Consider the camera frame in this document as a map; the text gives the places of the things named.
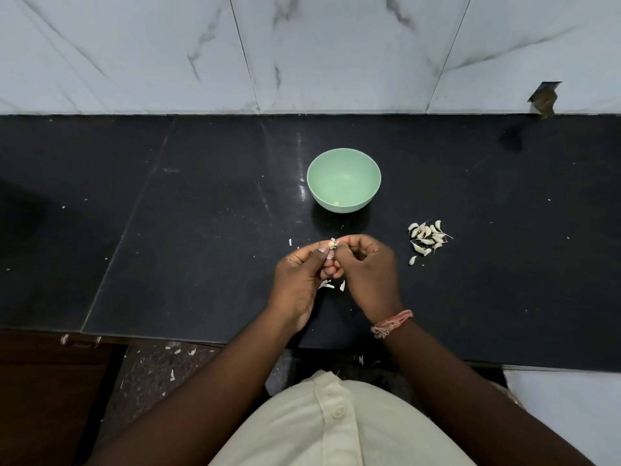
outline shirt button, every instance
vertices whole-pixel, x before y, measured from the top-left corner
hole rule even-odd
[[[346,412],[347,412],[347,407],[339,406],[336,409],[334,409],[334,411],[332,412],[332,417],[334,417],[335,419],[339,419],[343,417]]]

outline green bowl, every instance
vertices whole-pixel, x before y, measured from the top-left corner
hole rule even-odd
[[[323,152],[306,172],[306,183],[315,201],[332,212],[363,208],[375,196],[381,181],[375,160],[353,148]]]

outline forearm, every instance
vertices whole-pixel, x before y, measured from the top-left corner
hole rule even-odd
[[[412,321],[386,345],[431,419],[479,466],[592,464]]]
[[[234,433],[292,335],[264,311],[169,398],[91,460],[97,465],[205,465]]]

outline person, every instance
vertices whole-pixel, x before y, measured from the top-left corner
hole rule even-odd
[[[309,320],[322,280],[344,275],[371,324],[404,310],[392,250],[368,235],[337,242],[334,259],[323,241],[278,262],[263,312],[89,464],[592,464],[411,318],[384,342],[430,418],[375,386],[319,372],[239,426],[284,347]]]

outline bowl rim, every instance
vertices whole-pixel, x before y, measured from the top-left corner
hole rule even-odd
[[[361,155],[364,155],[365,157],[367,157],[369,160],[371,160],[371,163],[375,165],[375,168],[377,168],[377,172],[379,173],[379,181],[377,182],[377,187],[375,188],[375,190],[371,193],[371,195],[369,197],[367,197],[366,199],[363,199],[362,201],[360,201],[359,203],[355,203],[355,204],[348,204],[348,205],[341,205],[341,204],[334,204],[334,203],[328,203],[327,201],[321,199],[317,193],[315,193],[315,191],[313,191],[313,188],[311,187],[311,182],[309,181],[309,172],[311,171],[311,168],[313,166],[313,164],[315,163],[315,161],[321,157],[322,155],[325,155],[327,153],[333,153],[336,152],[337,150],[351,150],[353,152],[357,152]],[[313,161],[310,163],[309,167],[306,169],[306,185],[309,187],[310,192],[312,193],[313,197],[318,200],[321,201],[324,204],[330,205],[330,206],[335,206],[335,207],[343,207],[343,208],[347,208],[347,207],[354,207],[354,206],[358,206],[361,204],[365,204],[367,202],[369,202],[373,196],[375,196],[375,194],[377,193],[377,190],[379,189],[380,185],[382,184],[382,171],[379,169],[379,165],[377,165],[377,162],[373,159],[373,157],[365,154],[364,152],[355,149],[355,148],[349,148],[349,147],[338,147],[338,148],[331,148],[330,150],[326,150],[325,152],[320,153],[318,156],[316,156]]]

